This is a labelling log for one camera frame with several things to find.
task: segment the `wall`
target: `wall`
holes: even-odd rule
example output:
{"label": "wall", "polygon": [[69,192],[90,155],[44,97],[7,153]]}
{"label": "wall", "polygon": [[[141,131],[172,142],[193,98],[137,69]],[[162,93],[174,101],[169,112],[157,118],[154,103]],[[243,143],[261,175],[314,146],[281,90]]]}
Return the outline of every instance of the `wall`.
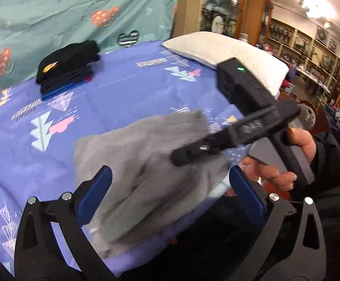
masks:
{"label": "wall", "polygon": [[300,17],[299,15],[283,9],[279,6],[273,6],[272,18],[287,23],[294,28],[302,31],[303,33],[310,35],[311,37],[314,37],[316,34],[317,25],[315,25],[308,19]]}
{"label": "wall", "polygon": [[[272,18],[287,23],[294,28],[306,33],[310,37],[314,38],[317,31],[317,26],[321,26],[322,24],[311,20],[308,18],[304,18],[301,15],[297,14],[296,10],[289,10],[281,6],[279,3],[276,5],[274,2]],[[336,55],[340,58],[340,28],[333,26],[327,30],[329,33],[329,37],[327,40],[327,46],[329,44],[329,39],[333,39],[337,43]]]}

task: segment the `red fabric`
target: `red fabric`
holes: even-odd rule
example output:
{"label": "red fabric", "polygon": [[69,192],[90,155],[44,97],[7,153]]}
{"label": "red fabric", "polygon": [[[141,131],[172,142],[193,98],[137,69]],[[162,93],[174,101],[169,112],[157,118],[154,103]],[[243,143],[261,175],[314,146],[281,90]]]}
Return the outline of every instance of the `red fabric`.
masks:
{"label": "red fabric", "polygon": [[284,79],[283,82],[282,82],[281,87],[282,87],[282,88],[289,88],[290,85],[289,85],[288,81]]}

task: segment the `finger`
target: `finger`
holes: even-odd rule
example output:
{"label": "finger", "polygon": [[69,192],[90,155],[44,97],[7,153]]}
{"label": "finger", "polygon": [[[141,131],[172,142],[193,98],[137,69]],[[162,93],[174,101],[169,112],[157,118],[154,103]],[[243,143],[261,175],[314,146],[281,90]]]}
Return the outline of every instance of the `finger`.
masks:
{"label": "finger", "polygon": [[259,173],[262,177],[275,178],[280,176],[279,170],[275,166],[267,166],[259,164]]}
{"label": "finger", "polygon": [[255,162],[256,160],[249,157],[249,156],[246,156],[245,158],[242,159],[242,164],[243,165],[251,165]]}
{"label": "finger", "polygon": [[289,128],[288,140],[292,144],[302,147],[302,150],[310,163],[316,155],[315,141],[310,132],[300,128]]}
{"label": "finger", "polygon": [[284,172],[275,178],[269,179],[276,187],[288,186],[289,184],[296,181],[297,176],[293,172]]}
{"label": "finger", "polygon": [[278,187],[279,190],[281,191],[290,191],[294,188],[294,183],[288,183],[286,185]]}
{"label": "finger", "polygon": [[244,170],[244,173],[246,174],[248,179],[257,182],[257,180],[261,176],[259,171],[259,164],[257,163],[257,161],[254,161],[253,164],[247,165]]}

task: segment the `glass display case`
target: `glass display case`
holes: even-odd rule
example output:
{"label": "glass display case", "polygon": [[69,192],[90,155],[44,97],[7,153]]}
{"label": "glass display case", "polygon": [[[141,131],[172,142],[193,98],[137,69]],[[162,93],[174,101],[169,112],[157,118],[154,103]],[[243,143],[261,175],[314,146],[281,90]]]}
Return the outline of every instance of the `glass display case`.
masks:
{"label": "glass display case", "polygon": [[266,0],[265,8],[261,18],[261,29],[259,35],[260,44],[264,44],[266,42],[266,37],[269,35],[270,32],[269,26],[272,18],[272,9],[273,9],[272,2],[270,0]]}
{"label": "glass display case", "polygon": [[201,31],[234,37],[241,0],[202,0]]}

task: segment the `black jacket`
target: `black jacket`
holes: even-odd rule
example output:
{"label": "black jacket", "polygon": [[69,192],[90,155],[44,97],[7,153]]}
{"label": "black jacket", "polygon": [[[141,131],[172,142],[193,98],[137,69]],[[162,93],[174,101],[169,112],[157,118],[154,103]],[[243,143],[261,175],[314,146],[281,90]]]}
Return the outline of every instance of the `black jacket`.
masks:
{"label": "black jacket", "polygon": [[[327,277],[340,281],[340,146],[330,133],[315,136],[311,163],[315,182],[306,194],[315,201],[325,236]],[[259,229],[249,223],[238,198],[220,198],[159,256],[121,276],[122,281],[226,280],[244,258]]]}

